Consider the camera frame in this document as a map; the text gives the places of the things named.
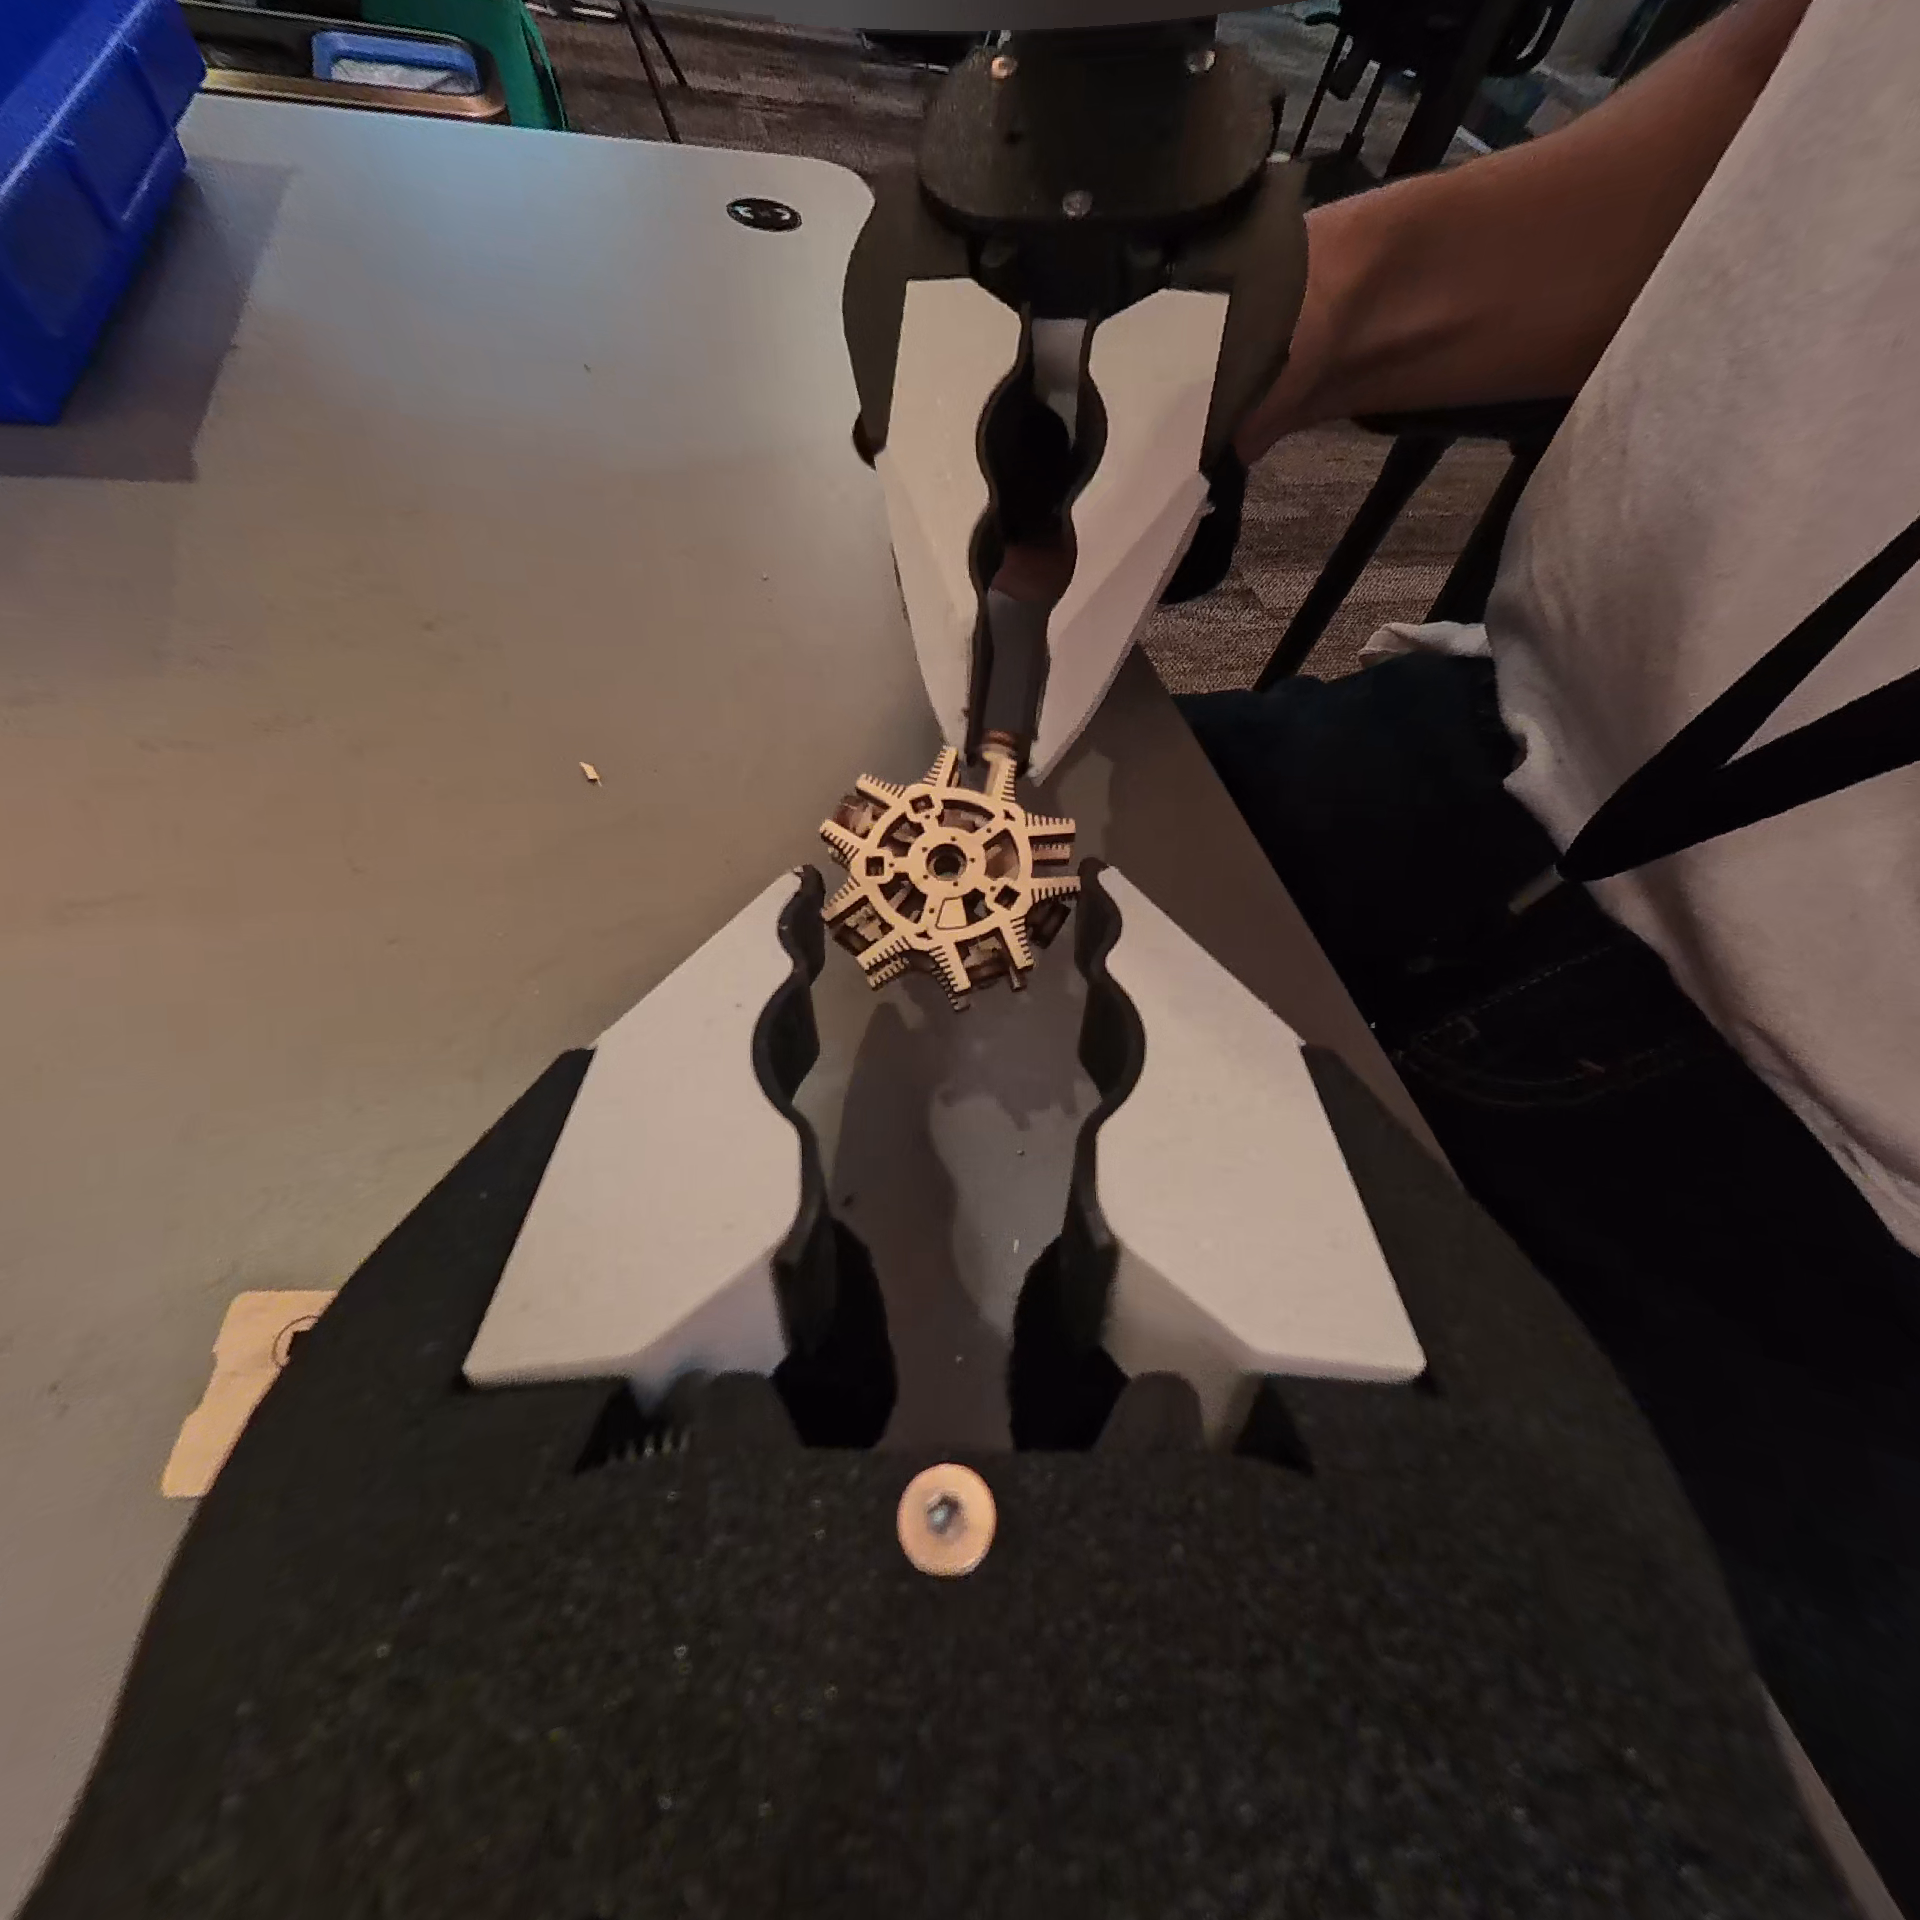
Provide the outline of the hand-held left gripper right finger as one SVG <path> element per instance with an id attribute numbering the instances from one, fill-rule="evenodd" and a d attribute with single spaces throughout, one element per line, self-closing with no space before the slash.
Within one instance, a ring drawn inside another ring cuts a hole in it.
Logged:
<path id="1" fill-rule="evenodd" d="M 1423 1345 L 1301 1037 L 1117 865 L 1078 890 L 1071 1300 L 1126 1375 L 1182 1377 L 1232 1443 L 1262 1377 L 1407 1384 Z"/>

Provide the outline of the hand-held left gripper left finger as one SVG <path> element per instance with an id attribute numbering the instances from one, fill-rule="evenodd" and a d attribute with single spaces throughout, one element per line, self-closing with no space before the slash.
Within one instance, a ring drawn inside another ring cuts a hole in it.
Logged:
<path id="1" fill-rule="evenodd" d="M 462 1362 L 472 1387 L 769 1377 L 830 1333 L 824 875 L 769 883 L 590 1051 Z"/>

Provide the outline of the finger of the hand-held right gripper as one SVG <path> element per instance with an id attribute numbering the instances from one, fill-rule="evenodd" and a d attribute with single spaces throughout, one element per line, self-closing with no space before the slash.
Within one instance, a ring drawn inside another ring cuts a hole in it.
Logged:
<path id="1" fill-rule="evenodd" d="M 1085 415 L 1099 452 L 1066 504 L 1073 567 L 1046 624 L 1031 779 L 1087 732 L 1202 518 L 1224 322 L 1224 292 L 1165 287 L 1089 330 Z"/>
<path id="2" fill-rule="evenodd" d="M 1022 320 L 973 276 L 908 280 L 879 452 L 890 559 L 919 682 L 945 748 L 1031 748 L 1028 673 L 994 665 L 990 591 L 1009 537 L 984 423 L 1022 370 Z"/>

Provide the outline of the wooden radial engine model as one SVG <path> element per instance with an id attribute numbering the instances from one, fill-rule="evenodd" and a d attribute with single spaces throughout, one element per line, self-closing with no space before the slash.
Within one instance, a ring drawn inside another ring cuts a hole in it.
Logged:
<path id="1" fill-rule="evenodd" d="M 953 748 L 916 779 L 859 776 L 818 835 L 846 875 L 824 904 L 830 936 L 867 985 L 928 975 L 953 1009 L 991 983 L 1025 988 L 1080 890 L 1073 820 L 986 790 Z"/>

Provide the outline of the person's right forearm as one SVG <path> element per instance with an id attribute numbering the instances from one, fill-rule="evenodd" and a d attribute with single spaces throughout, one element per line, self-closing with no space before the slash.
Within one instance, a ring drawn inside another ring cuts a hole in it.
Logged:
<path id="1" fill-rule="evenodd" d="M 1238 459 L 1326 420 L 1579 392 L 1805 11 L 1730 3 L 1562 129 L 1313 209 Z"/>

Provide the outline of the grey desk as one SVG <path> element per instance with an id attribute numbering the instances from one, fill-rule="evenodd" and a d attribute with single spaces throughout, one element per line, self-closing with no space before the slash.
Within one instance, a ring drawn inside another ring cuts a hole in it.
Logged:
<path id="1" fill-rule="evenodd" d="M 2 1910 L 224 1303 L 346 1281 L 936 744 L 848 445 L 855 175 L 214 94 L 182 136 L 67 418 L 2 433 Z"/>

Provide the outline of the black metal bar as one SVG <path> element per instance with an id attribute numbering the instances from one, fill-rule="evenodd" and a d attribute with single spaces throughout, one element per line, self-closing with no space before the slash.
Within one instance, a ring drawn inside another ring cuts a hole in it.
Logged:
<path id="1" fill-rule="evenodd" d="M 1366 430 L 1392 442 L 1387 456 L 1347 530 L 1332 545 L 1318 578 L 1307 591 L 1301 608 L 1294 614 L 1255 680 L 1255 690 L 1267 691 L 1307 665 L 1313 648 L 1332 624 L 1332 614 L 1358 586 L 1366 565 L 1373 559 L 1404 507 L 1456 442 L 1501 445 L 1508 452 L 1508 468 L 1433 597 L 1427 620 L 1480 620 L 1496 586 L 1508 521 L 1566 412 L 1570 398 L 1527 398 L 1355 418 Z"/>

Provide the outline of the person's dark jeans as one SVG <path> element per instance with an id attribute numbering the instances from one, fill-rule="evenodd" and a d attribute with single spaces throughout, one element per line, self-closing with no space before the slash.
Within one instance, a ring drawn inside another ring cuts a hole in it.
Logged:
<path id="1" fill-rule="evenodd" d="M 1754 1666 L 1916 1918 L 1916 1258 L 1506 790 L 1484 661 L 1178 702 L 1472 1199 L 1715 1540 Z"/>

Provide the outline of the square wooden plate with holes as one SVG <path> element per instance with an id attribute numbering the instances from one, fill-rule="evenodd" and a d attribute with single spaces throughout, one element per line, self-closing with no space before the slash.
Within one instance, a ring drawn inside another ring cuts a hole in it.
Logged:
<path id="1" fill-rule="evenodd" d="M 332 1286 L 234 1292 L 212 1339 L 212 1375 L 160 1474 L 162 1498 L 201 1498 L 298 1342 L 337 1300 Z"/>

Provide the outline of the green bag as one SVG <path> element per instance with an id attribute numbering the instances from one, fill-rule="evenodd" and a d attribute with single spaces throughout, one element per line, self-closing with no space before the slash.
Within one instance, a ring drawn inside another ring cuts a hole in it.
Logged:
<path id="1" fill-rule="evenodd" d="M 456 35 L 493 59 L 517 127 L 568 129 L 547 48 L 525 3 L 362 3 L 362 21 Z"/>

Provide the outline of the black waste bin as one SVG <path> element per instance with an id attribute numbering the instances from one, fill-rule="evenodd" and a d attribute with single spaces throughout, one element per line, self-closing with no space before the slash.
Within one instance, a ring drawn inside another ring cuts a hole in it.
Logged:
<path id="1" fill-rule="evenodd" d="M 182 3 L 204 92 L 372 113 L 508 125 L 493 57 L 460 35 L 238 3 Z"/>

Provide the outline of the blue plastic bin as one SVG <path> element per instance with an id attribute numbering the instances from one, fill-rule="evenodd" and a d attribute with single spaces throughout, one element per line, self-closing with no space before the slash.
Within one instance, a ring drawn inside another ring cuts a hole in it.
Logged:
<path id="1" fill-rule="evenodd" d="M 182 180 L 179 3 L 2 3 L 2 420 L 62 415 Z"/>

